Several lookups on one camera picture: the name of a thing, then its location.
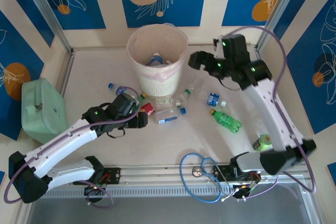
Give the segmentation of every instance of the green can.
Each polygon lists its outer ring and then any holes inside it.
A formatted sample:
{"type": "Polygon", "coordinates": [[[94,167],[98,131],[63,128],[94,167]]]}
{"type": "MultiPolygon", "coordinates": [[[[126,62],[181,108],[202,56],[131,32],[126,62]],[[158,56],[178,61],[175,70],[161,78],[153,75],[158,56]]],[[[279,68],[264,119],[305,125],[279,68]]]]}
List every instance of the green can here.
{"type": "Polygon", "coordinates": [[[272,141],[268,134],[261,135],[260,138],[253,143],[253,149],[259,152],[265,151],[270,146],[272,146],[272,141]]]}

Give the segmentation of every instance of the green plastic bottle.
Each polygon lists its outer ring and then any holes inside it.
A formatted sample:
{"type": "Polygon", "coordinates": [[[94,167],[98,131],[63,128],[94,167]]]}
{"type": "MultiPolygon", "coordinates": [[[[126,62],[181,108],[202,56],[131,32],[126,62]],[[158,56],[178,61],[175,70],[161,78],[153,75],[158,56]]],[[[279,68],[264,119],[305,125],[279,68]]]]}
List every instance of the green plastic bottle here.
{"type": "Polygon", "coordinates": [[[242,126],[241,123],[224,112],[210,110],[210,114],[215,118],[216,122],[223,127],[229,129],[232,133],[237,133],[242,126]]]}

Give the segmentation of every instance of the white trash can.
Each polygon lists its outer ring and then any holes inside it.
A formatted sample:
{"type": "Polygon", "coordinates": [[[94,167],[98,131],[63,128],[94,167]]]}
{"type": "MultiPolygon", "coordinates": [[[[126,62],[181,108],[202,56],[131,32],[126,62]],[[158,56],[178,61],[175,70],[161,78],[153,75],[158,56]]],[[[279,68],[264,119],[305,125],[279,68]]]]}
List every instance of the white trash can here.
{"type": "Polygon", "coordinates": [[[141,27],[130,37],[127,53],[143,92],[155,97],[172,95],[179,87],[182,68],[189,55],[188,39],[176,27],[148,25],[141,27]],[[156,52],[164,61],[172,64],[163,68],[146,66],[156,52]]]}

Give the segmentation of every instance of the mint green case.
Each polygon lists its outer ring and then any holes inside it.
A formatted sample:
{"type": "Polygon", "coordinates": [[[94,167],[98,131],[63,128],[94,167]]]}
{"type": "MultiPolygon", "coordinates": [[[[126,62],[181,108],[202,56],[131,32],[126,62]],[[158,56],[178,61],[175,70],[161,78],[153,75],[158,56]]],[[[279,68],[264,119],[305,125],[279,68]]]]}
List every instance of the mint green case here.
{"type": "Polygon", "coordinates": [[[43,144],[67,129],[63,97],[46,79],[22,85],[22,128],[43,144]]]}

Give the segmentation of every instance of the robotic arm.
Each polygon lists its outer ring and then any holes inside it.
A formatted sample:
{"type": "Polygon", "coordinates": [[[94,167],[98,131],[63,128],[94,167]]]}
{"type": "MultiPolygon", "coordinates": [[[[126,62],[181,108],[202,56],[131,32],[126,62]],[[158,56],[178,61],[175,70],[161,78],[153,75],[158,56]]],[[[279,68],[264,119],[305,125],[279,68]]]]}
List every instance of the robotic arm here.
{"type": "Polygon", "coordinates": [[[265,170],[271,175],[281,173],[302,160],[294,138],[306,155],[315,148],[314,140],[305,140],[294,126],[287,111],[276,94],[273,100],[274,82],[262,60],[251,61],[243,35],[221,36],[214,39],[215,55],[204,51],[191,55],[189,66],[204,70],[221,80],[231,77],[253,101],[272,137],[273,150],[242,153],[230,160],[230,166],[222,171],[233,179],[250,171],[265,170]]]}
{"type": "Polygon", "coordinates": [[[64,167],[55,167],[55,165],[82,145],[104,133],[113,137],[109,134],[113,129],[120,129],[125,134],[126,127],[145,127],[148,123],[145,112],[139,112],[134,118],[122,123],[99,125],[100,122],[127,119],[134,113],[136,105],[136,101],[131,96],[122,93],[112,103],[90,108],[67,131],[38,149],[26,155],[20,152],[12,154],[9,157],[9,178],[25,166],[13,182],[23,202],[33,202],[48,190],[67,183],[79,180],[98,182],[103,176],[104,167],[94,156],[64,167]]]}

